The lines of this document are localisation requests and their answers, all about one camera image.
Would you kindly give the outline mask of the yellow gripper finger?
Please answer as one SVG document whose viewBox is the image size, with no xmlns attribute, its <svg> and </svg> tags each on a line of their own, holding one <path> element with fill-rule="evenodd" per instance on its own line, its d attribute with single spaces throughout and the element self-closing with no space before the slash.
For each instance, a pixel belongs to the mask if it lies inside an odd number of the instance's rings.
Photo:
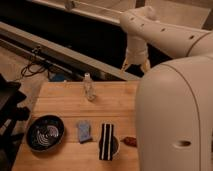
<svg viewBox="0 0 213 171">
<path fill-rule="evenodd" d="M 146 73 L 147 71 L 149 71 L 151 68 L 151 65 L 150 65 L 150 61 L 149 60 L 146 60 L 145 62 L 143 62 L 140 66 L 140 69 L 143 73 Z"/>
<path fill-rule="evenodd" d="M 128 61 L 125 60 L 122 64 L 121 71 L 126 71 L 129 67 L 130 67 L 130 64 L 128 63 Z"/>
</svg>

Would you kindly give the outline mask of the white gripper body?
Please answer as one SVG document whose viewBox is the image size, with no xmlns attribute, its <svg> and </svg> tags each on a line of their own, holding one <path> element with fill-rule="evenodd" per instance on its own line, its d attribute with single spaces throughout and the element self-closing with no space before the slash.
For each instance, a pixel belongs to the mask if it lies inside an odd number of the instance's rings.
<svg viewBox="0 0 213 171">
<path fill-rule="evenodd" d="M 125 63 L 128 65 L 140 65 L 148 59 L 148 49 L 126 49 Z"/>
</svg>

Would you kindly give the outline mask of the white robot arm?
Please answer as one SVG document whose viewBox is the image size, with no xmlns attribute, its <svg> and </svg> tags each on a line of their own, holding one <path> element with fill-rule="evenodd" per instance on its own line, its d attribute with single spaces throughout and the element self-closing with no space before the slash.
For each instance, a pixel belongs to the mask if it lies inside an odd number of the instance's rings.
<svg viewBox="0 0 213 171">
<path fill-rule="evenodd" d="M 121 14 L 135 98 L 140 171 L 213 171 L 213 30 L 163 23 L 150 6 Z"/>
</svg>

